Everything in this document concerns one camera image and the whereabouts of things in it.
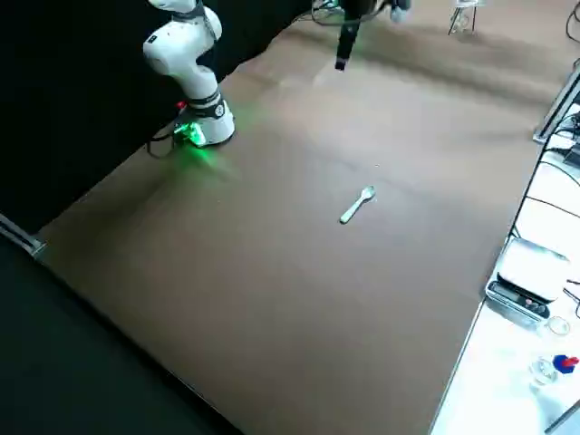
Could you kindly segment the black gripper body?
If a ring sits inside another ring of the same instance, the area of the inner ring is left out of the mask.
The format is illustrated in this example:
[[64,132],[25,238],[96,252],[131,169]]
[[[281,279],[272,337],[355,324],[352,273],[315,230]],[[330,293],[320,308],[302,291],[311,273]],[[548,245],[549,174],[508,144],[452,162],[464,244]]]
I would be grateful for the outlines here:
[[341,0],[343,25],[360,24],[372,19],[379,10],[377,0]]

